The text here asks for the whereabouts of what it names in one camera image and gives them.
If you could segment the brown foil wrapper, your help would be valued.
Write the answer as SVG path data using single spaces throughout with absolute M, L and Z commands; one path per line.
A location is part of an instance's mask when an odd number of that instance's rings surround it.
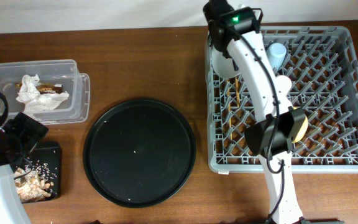
M 62 84 L 23 84 L 16 83 L 15 87 L 23 93 L 40 93 L 42 94 L 52 94 L 52 93 L 63 93 Z

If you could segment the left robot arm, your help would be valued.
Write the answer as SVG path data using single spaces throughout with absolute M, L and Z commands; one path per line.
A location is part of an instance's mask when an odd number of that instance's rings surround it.
M 0 223 L 30 223 L 16 191 L 14 172 L 48 133 L 48 127 L 24 113 L 8 119 L 0 92 Z

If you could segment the blue plastic cup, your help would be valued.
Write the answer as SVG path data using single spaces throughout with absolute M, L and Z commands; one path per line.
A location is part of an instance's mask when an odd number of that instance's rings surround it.
M 273 70 L 279 70 L 287 54 L 287 48 L 281 43 L 272 43 L 266 50 L 267 58 Z

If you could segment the white napkin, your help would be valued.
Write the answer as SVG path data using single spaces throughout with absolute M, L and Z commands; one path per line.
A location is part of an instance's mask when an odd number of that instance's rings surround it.
M 50 84 L 41 83 L 38 75 L 24 75 L 21 83 L 23 84 Z M 54 110 L 69 98 L 70 94 L 63 89 L 63 93 L 40 94 L 18 92 L 16 100 L 24 104 L 24 112 L 38 112 Z

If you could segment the pink plastic cup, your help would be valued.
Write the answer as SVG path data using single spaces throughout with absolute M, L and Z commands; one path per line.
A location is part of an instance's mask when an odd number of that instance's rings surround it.
M 285 75 L 279 75 L 274 79 L 275 89 L 278 95 L 278 99 L 282 100 L 287 98 L 288 93 L 291 90 L 291 80 Z

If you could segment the wooden chopstick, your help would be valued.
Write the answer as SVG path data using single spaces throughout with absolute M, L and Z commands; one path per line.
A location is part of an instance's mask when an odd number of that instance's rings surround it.
M 226 83 L 228 85 L 228 89 L 227 89 L 227 101 L 228 101 L 228 106 L 227 106 L 227 114 L 228 114 L 228 124 L 229 124 L 229 131 L 232 128 L 232 121 L 231 121 L 231 94 L 230 94 L 230 86 L 231 86 L 231 82 L 230 79 L 226 80 Z M 232 132 L 229 133 L 229 139 L 232 140 Z
M 237 77 L 235 77 L 234 80 L 235 80 L 234 86 L 235 86 L 235 92 L 236 92 L 236 104 L 237 104 L 237 107 L 240 107 L 239 81 L 238 81 Z

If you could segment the food scraps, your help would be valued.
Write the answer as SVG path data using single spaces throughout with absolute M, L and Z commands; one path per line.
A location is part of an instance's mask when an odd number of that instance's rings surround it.
M 52 200 L 58 195 L 57 174 L 47 163 L 26 161 L 14 172 L 16 192 L 22 203 Z

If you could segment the grey plate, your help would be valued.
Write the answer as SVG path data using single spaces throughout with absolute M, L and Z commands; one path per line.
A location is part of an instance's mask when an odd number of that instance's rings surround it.
M 234 69 L 232 59 L 225 58 L 215 47 L 212 47 L 211 60 L 214 72 L 221 78 L 230 79 L 240 74 L 240 71 Z

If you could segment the yellow plastic bowl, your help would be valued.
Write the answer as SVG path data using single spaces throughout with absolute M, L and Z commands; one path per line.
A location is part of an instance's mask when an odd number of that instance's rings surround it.
M 303 108 L 289 107 L 290 133 L 292 143 L 299 142 L 308 129 L 308 118 Z

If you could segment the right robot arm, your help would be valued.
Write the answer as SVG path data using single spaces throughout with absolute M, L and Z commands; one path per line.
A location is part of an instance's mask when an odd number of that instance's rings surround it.
M 254 9 L 234 9 L 227 1 L 208 1 L 203 7 L 211 45 L 242 75 L 254 107 L 256 123 L 244 131 L 246 144 L 257 155 L 270 197 L 267 223 L 304 223 L 291 168 L 291 149 L 306 132 L 302 108 L 287 95 L 291 80 L 277 76 L 267 57 Z

